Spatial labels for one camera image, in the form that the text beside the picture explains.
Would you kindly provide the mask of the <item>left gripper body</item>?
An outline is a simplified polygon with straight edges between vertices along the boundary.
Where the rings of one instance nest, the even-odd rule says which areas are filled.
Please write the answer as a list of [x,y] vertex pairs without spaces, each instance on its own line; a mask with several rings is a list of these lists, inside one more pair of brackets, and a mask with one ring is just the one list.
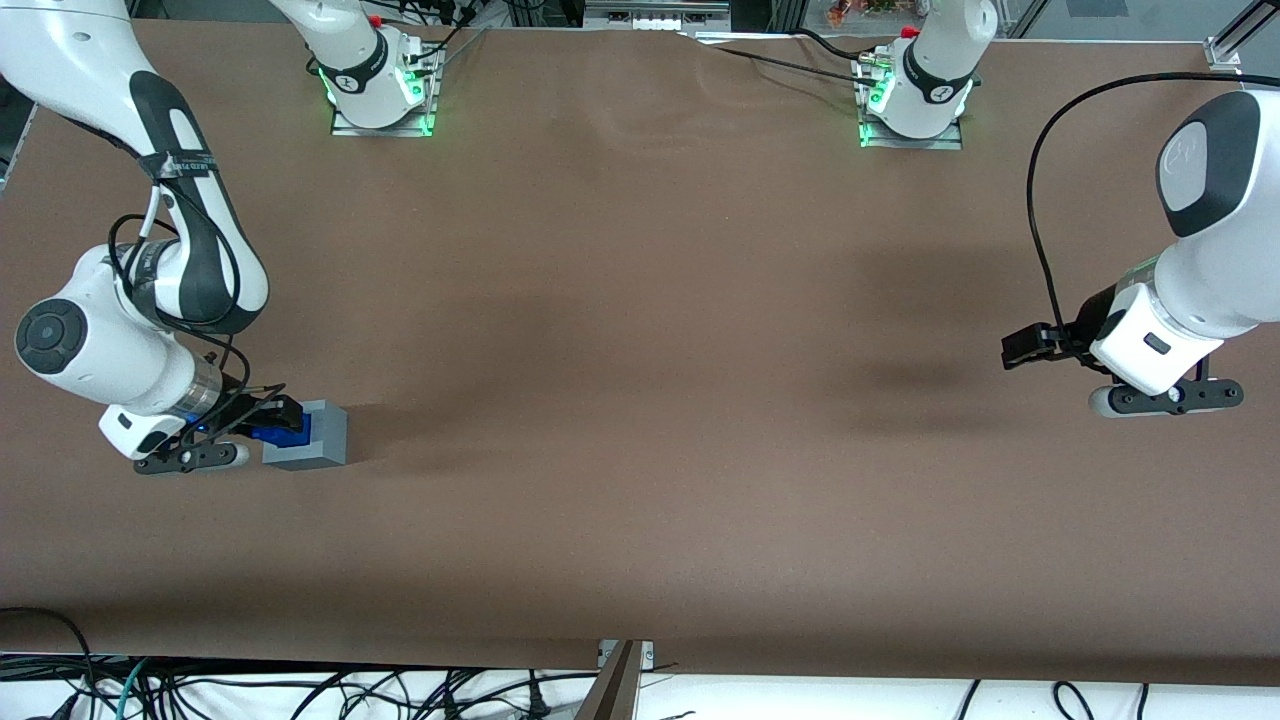
[[1155,282],[1111,284],[1083,302],[1076,338],[1094,364],[1144,395],[1170,389],[1224,342],[1228,305],[1215,293]]

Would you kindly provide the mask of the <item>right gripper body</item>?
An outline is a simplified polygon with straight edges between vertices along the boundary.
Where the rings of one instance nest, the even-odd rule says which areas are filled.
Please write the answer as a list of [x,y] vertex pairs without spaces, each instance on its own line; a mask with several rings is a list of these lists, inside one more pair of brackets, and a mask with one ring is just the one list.
[[236,442],[202,441],[187,445],[182,433],[193,420],[188,413],[165,410],[155,415],[132,413],[123,405],[109,405],[99,419],[99,429],[108,442],[133,461],[152,455],[165,455],[177,461],[248,461],[250,450]]

